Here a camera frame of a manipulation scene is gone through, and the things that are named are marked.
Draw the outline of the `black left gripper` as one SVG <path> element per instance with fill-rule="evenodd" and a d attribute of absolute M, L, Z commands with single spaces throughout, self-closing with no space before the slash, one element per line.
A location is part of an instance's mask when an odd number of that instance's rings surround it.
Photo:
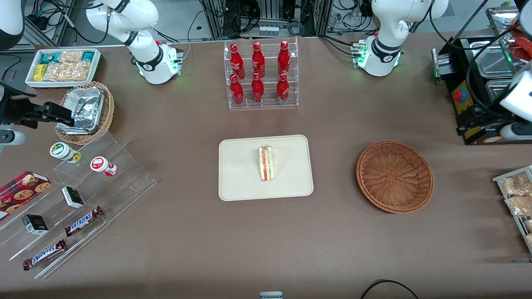
<path fill-rule="evenodd" d="M 469 106 L 456 116 L 456 132 L 458 136 L 485 135 L 485 126 L 494 123 L 510 124 L 518 120 L 518 117 L 500 105 L 480 107 Z"/>

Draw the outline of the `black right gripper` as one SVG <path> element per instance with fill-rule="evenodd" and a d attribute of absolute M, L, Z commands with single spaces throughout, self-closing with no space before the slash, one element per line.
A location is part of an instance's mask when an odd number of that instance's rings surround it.
<path fill-rule="evenodd" d="M 30 98 L 36 97 L 34 93 L 26 93 L 1 83 L 0 116 L 3 125 L 21 125 L 25 127 L 38 127 L 36 120 L 26 120 L 28 113 L 34 112 L 36 104 Z M 55 103 L 44 103 L 38 108 L 43 115 L 39 121 L 44 123 L 60 123 L 69 127 L 75 126 L 72 111 Z"/>

